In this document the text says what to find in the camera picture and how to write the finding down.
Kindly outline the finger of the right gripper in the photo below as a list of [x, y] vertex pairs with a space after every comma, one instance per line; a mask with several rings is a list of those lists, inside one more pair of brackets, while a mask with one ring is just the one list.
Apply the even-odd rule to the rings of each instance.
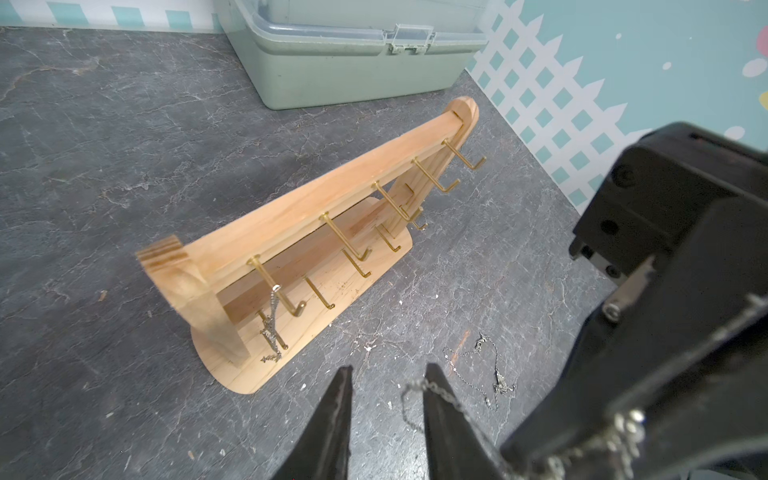
[[767, 210], [714, 203], [602, 350], [503, 443], [518, 472], [665, 479], [767, 450]]

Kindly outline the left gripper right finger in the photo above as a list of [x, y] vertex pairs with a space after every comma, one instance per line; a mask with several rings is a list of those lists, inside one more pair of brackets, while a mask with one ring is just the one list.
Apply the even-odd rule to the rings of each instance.
[[427, 364], [422, 385], [429, 478], [503, 479], [438, 364]]

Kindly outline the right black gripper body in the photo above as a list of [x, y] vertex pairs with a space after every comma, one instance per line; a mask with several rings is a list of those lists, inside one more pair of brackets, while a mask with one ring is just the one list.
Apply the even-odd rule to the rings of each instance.
[[690, 123], [651, 131], [618, 156], [573, 229], [572, 259], [615, 282], [674, 251], [716, 201], [767, 202], [767, 155]]

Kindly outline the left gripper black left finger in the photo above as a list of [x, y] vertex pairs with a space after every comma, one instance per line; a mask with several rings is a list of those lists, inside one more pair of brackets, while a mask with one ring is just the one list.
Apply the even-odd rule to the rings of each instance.
[[348, 478], [352, 366], [340, 367], [294, 449], [273, 479]]

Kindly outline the wooden jewelry display stand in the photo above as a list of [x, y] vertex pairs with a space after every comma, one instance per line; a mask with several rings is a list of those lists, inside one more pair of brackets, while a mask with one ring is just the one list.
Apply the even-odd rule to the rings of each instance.
[[191, 242], [137, 253], [208, 372], [252, 394], [412, 248], [423, 204], [479, 119], [444, 112]]

